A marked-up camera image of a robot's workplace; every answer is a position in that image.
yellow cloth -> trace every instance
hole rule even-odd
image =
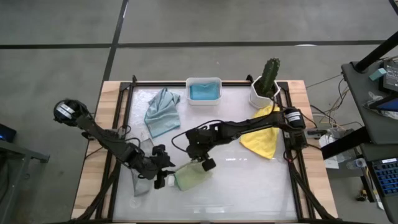
[[[259,109],[253,118],[267,115],[271,112],[272,105]],[[244,147],[252,150],[267,159],[272,159],[276,150],[279,128],[267,128],[260,131],[244,134],[239,141]]]

cactus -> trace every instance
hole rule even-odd
[[[274,91],[272,89],[276,76],[278,75],[278,69],[280,60],[278,58],[271,58],[267,61],[262,71],[262,76],[254,84],[256,93],[259,96],[273,97]]]

concrete floor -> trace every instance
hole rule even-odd
[[[121,3],[2,0],[0,45],[111,43]],[[398,30],[396,20],[387,0],[130,0],[120,43],[381,40]],[[279,57],[279,79],[301,79],[309,86],[338,75],[342,63],[375,47],[119,49],[109,79],[130,80],[135,74],[140,80],[239,80],[259,75],[267,59]],[[51,155],[48,164],[31,165],[13,223],[70,218],[87,142],[79,130],[52,121],[52,109],[68,97],[94,111],[108,54],[109,49],[0,50],[0,123],[18,131],[17,144]],[[327,110],[338,97],[340,79],[308,88],[311,104]],[[361,122],[351,95],[335,118]],[[388,222],[375,204],[354,201],[359,178],[333,179],[331,187],[339,217]]]

plastic bottle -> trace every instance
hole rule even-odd
[[[349,161],[346,164],[348,169],[359,169],[366,167],[366,161],[363,158],[355,159],[353,161]]]

blue cloth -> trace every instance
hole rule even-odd
[[[191,100],[217,100],[219,97],[218,83],[192,84],[190,86]]]
[[[171,93],[164,88],[150,100],[144,121],[152,138],[180,126],[180,116],[175,105],[180,101],[180,95]]]

